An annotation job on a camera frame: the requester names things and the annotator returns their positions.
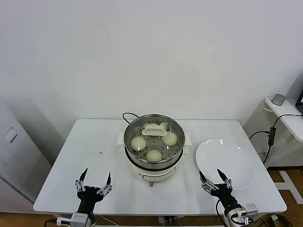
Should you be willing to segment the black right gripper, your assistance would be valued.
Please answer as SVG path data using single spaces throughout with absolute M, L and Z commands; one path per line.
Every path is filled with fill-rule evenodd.
M 209 182 L 204 174 L 199 170 L 200 181 L 202 183 L 201 187 L 206 192 L 220 200 L 224 211 L 231 211 L 236 208 L 241 208 L 242 206 L 232 195 L 232 180 L 228 178 L 220 169 L 217 169 L 217 172 L 224 183 L 214 185 L 213 183 Z

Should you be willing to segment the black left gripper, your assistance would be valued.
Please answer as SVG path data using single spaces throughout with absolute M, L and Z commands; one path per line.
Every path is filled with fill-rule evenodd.
M 95 208 L 95 204 L 100 202 L 107 196 L 111 190 L 111 173 L 109 172 L 106 185 L 102 188 L 85 186 L 84 179 L 87 174 L 88 168 L 81 173 L 79 179 L 75 181 L 77 188 L 77 197 L 80 199 L 80 205 L 77 212 L 83 214 L 92 214 Z

